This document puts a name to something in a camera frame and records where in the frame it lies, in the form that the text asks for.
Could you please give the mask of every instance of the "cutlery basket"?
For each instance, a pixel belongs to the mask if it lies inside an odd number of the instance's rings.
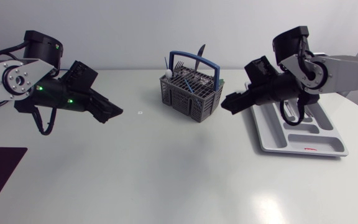
[[[214,76],[195,72],[192,68],[180,66],[173,69],[175,55],[189,57],[214,69]],[[202,122],[218,107],[224,85],[219,79],[220,67],[203,57],[187,52],[171,51],[169,69],[172,78],[165,75],[160,78],[162,102],[177,111]]]

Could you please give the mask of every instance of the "knife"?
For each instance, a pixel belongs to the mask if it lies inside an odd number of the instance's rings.
[[[200,49],[198,50],[197,56],[199,56],[199,57],[203,56],[204,48],[205,48],[205,44],[200,47]],[[198,68],[199,64],[200,64],[200,61],[196,60],[196,66],[194,67],[194,73],[197,72],[197,68]]]

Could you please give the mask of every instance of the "white wall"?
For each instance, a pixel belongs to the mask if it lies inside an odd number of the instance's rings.
[[[74,60],[94,69],[164,68],[169,51],[196,53],[203,43],[222,68],[263,55],[274,63],[272,39],[299,25],[309,27],[312,51],[358,52],[358,0],[0,0],[0,49],[34,29],[63,43],[62,68]]]

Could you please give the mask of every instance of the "fork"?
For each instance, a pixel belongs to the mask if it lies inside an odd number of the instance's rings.
[[[184,62],[182,61],[178,61],[178,63],[175,65],[175,68],[173,69],[173,71],[177,71],[180,69],[180,67],[182,67],[184,64]]]

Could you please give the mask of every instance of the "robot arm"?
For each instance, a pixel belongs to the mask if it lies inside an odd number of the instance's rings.
[[[296,27],[273,39],[278,73],[263,56],[252,61],[245,70],[251,84],[244,93],[226,96],[221,106],[236,114],[252,105],[280,102],[283,119],[297,125],[304,117],[305,105],[316,103],[320,93],[358,90],[358,57],[315,55],[309,51],[306,26]],[[285,100],[298,98],[298,122],[287,119]]]
[[[11,54],[24,47],[25,59]],[[22,44],[0,50],[14,58],[0,61],[0,100],[15,100],[16,110],[32,114],[43,135],[52,131],[57,109],[89,111],[101,123],[120,115],[122,109],[91,88],[98,73],[85,64],[76,61],[64,76],[54,78],[62,53],[58,40],[34,30],[26,31]],[[36,105],[52,108],[46,130]]]

